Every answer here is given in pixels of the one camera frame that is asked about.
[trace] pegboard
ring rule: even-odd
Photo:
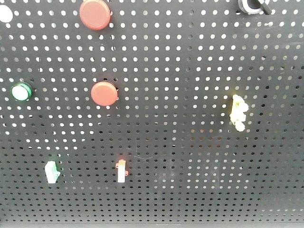
[[[303,222],[303,0],[271,0],[270,16],[234,0],[110,0],[101,31],[81,2],[0,0],[14,13],[0,23],[1,223]],[[103,80],[112,106],[91,99]],[[28,102],[11,97],[19,81]],[[242,133],[233,94],[249,104]]]

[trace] electrical component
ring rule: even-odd
[[[119,160],[118,163],[116,163],[116,168],[118,169],[117,174],[117,182],[118,183],[125,183],[125,177],[129,175],[129,172],[125,170],[125,160]]]
[[[244,112],[249,110],[249,106],[245,103],[244,99],[238,95],[233,95],[233,104],[230,114],[230,121],[235,125],[236,130],[242,132],[245,130],[246,115]]]
[[[49,184],[55,184],[60,172],[57,171],[56,163],[54,161],[49,161],[45,165],[45,172],[47,175],[47,181]]]
[[[11,94],[16,101],[28,101],[33,95],[33,89],[28,83],[19,82],[13,85]]]
[[[262,11],[266,15],[271,14],[271,9],[268,6],[270,0],[238,0],[240,9],[247,14],[258,14]]]

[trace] red button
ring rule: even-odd
[[[109,82],[98,82],[91,90],[92,99],[101,106],[112,105],[117,100],[118,94],[114,85]]]
[[[90,29],[104,29],[111,19],[110,9],[102,0],[86,0],[79,10],[81,21]]]

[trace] hole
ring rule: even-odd
[[[13,20],[13,12],[9,7],[0,5],[0,21],[3,23],[10,23]]]

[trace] white connector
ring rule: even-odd
[[[56,163],[54,161],[47,162],[45,171],[48,183],[55,184],[58,177],[60,176],[60,172],[57,171]]]
[[[244,99],[238,95],[233,95],[233,104],[230,114],[230,121],[235,125],[236,130],[242,132],[245,130],[246,115],[244,112],[249,110],[249,106],[245,103]]]

